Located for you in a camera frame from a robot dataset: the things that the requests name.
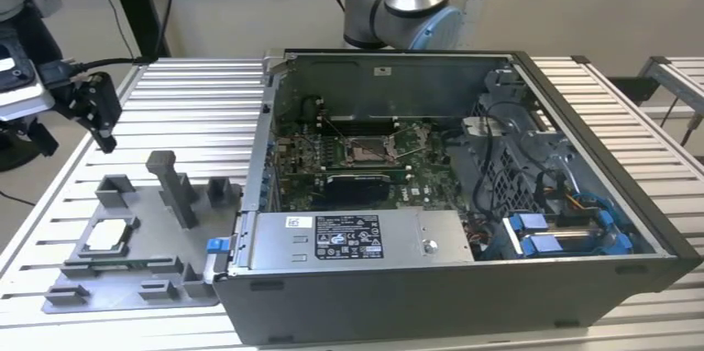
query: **power supply label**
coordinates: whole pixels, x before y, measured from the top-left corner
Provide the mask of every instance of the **power supply label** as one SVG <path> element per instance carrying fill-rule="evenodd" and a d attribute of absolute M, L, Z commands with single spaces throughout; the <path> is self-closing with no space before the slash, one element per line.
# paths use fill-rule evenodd
<path fill-rule="evenodd" d="M 315 257 L 382 259 L 382 228 L 376 215 L 315 217 Z"/>

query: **blue release tab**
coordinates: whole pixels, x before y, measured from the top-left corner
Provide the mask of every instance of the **blue release tab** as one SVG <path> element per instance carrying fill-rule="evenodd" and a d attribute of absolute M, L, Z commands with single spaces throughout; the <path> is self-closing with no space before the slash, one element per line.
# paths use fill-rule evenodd
<path fill-rule="evenodd" d="M 607 213 L 607 211 L 601 210 L 598 212 L 598 221 L 601 222 L 601 225 L 603 225 L 603 227 L 609 228 L 613 225 L 611 214 Z"/>
<path fill-rule="evenodd" d="M 209 254 L 225 254 L 229 251 L 229 240 L 221 238 L 211 238 L 205 245 L 205 251 Z"/>
<path fill-rule="evenodd" d="M 547 221 L 542 213 L 518 213 L 517 215 L 527 231 L 547 230 Z"/>
<path fill-rule="evenodd" d="M 633 243 L 630 243 L 630 239 L 624 233 L 616 234 L 613 239 L 601 248 L 606 255 L 628 255 L 632 249 Z"/>
<path fill-rule="evenodd" d="M 546 234 L 543 236 L 530 236 L 530 241 L 535 246 L 538 255 L 550 252 L 562 252 L 562 246 L 551 234 Z"/>
<path fill-rule="evenodd" d="M 517 213 L 511 215 L 511 217 L 507 219 L 507 222 L 510 223 L 510 227 L 514 229 L 514 232 L 523 230 L 523 223 L 519 221 L 519 216 Z"/>

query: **slotted aluminum surface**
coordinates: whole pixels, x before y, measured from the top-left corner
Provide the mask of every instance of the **slotted aluminum surface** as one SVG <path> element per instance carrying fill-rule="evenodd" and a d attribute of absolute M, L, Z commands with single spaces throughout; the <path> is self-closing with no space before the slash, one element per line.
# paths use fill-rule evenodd
<path fill-rule="evenodd" d="M 704 253 L 701 168 L 661 135 L 590 67 L 569 58 L 537 58 L 557 88 L 620 159 L 645 192 Z M 2 349 L 229 349 L 241 347 L 220 306 L 46 315 L 42 297 L 57 277 L 96 207 L 103 174 L 127 173 L 153 185 L 143 163 L 151 149 L 169 148 L 195 182 L 229 176 L 243 182 L 263 87 L 256 60 L 168 59 L 136 68 L 121 86 L 119 147 L 96 151 L 89 139 L 49 186 L 0 256 Z M 629 298 L 597 325 L 450 339 L 312 347 L 316 350 L 400 349 L 674 349 L 704 344 L 704 268 L 665 292 Z"/>
<path fill-rule="evenodd" d="M 704 58 L 650 58 L 641 75 L 653 77 L 680 100 L 704 114 Z"/>

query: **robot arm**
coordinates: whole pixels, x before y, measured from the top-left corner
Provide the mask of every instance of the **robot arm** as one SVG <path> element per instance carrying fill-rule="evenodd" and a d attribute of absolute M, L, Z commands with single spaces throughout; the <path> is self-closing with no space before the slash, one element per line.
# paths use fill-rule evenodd
<path fill-rule="evenodd" d="M 447 1 L 346 0 L 346 43 L 359 49 L 451 49 L 462 12 Z"/>
<path fill-rule="evenodd" d="M 54 110 L 91 131 L 104 152 L 112 152 L 112 128 L 121 113 L 112 80 L 107 73 L 82 74 L 107 64 L 62 60 L 41 20 L 58 8 L 60 0 L 0 0 L 0 133 L 20 135 L 50 156 L 58 144 L 37 114 Z"/>

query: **gray robot arm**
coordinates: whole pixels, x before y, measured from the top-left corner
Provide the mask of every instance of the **gray robot arm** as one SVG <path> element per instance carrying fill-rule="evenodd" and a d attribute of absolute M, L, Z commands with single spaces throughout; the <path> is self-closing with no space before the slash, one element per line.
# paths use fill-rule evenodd
<path fill-rule="evenodd" d="M 359 49 L 451 49 L 462 12 L 447 2 L 346 0 L 344 42 Z"/>

